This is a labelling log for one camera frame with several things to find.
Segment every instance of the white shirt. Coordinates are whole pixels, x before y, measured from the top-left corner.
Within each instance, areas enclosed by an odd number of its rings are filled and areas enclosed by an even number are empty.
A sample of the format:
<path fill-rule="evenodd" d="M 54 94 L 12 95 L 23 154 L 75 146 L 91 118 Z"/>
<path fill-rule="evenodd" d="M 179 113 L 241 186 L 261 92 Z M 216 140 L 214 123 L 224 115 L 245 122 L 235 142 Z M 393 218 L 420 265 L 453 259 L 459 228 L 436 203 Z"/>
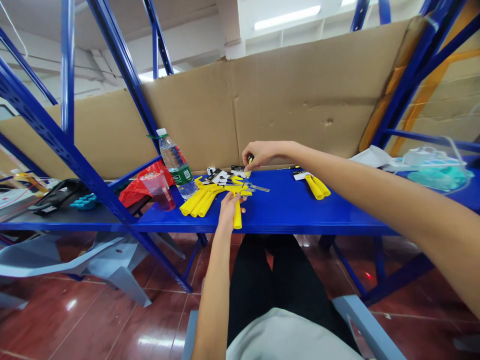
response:
<path fill-rule="evenodd" d="M 244 328 L 226 350 L 226 358 L 362 360 L 326 328 L 277 307 Z"/>

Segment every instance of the water bottle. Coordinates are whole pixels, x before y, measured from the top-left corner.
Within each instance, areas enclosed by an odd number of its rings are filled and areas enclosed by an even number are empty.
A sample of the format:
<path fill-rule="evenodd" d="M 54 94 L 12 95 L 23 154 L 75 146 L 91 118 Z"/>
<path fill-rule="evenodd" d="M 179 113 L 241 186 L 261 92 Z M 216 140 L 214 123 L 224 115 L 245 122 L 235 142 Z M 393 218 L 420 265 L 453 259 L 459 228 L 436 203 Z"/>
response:
<path fill-rule="evenodd" d="M 190 171 L 187 160 L 176 143 L 172 141 L 164 128 L 156 131 L 160 137 L 160 153 L 166 168 L 173 177 L 180 195 L 185 200 L 192 197 L 199 189 L 195 183 L 194 176 Z"/>

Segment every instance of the person's hand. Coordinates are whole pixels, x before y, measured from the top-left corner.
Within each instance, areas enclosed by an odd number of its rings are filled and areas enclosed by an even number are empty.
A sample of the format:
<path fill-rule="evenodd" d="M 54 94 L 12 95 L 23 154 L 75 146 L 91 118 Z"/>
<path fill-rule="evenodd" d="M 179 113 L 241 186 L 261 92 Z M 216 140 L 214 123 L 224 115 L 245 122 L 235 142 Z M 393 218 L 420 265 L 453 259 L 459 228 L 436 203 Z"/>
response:
<path fill-rule="evenodd" d="M 234 229 L 234 215 L 235 204 L 240 201 L 243 203 L 246 199 L 240 199 L 240 194 L 229 191 L 223 200 L 221 201 L 220 216 L 218 217 L 218 226 L 223 227 L 225 230 L 233 231 Z M 241 212 L 245 213 L 245 209 L 242 207 Z"/>
<path fill-rule="evenodd" d="M 293 141 L 254 141 L 249 143 L 241 153 L 245 172 L 258 169 L 273 158 L 288 158 L 293 145 Z M 250 164 L 247 164 L 250 154 L 253 154 L 255 158 Z"/>

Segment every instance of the bottle cap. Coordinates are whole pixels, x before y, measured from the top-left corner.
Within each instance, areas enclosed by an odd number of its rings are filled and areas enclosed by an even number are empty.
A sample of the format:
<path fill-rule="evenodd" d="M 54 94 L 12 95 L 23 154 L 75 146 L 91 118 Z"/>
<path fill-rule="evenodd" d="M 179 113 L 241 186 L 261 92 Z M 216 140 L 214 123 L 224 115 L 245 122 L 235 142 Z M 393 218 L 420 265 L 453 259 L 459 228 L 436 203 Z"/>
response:
<path fill-rule="evenodd" d="M 157 134 L 159 137 L 168 135 L 168 134 L 167 134 L 167 129 L 165 129 L 165 128 L 158 129 L 158 130 L 156 131 L 156 134 Z"/>

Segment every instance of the red plastic bag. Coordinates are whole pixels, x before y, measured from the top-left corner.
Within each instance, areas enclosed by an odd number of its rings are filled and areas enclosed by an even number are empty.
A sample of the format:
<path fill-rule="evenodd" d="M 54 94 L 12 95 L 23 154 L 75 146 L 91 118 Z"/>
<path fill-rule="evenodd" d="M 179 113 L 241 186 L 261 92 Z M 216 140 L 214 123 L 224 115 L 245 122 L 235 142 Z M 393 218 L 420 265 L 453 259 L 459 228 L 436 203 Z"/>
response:
<path fill-rule="evenodd" d="M 133 180 L 125 190 L 123 190 L 120 193 L 120 201 L 125 206 L 128 208 L 129 206 L 132 206 L 133 204 L 139 202 L 142 200 L 142 198 L 145 195 L 152 196 L 150 192 L 147 190 L 145 187 L 144 183 L 140 180 L 140 178 L 150 172 L 157 172 L 159 173 L 161 170 L 163 170 L 163 174 L 165 175 L 166 182 L 168 183 L 168 186 L 171 187 L 174 185 L 174 179 L 172 175 L 170 175 L 168 169 L 165 167 L 164 162 L 162 160 L 159 160 L 149 167 L 144 168 L 142 171 L 138 173 L 136 176 L 136 179 Z"/>

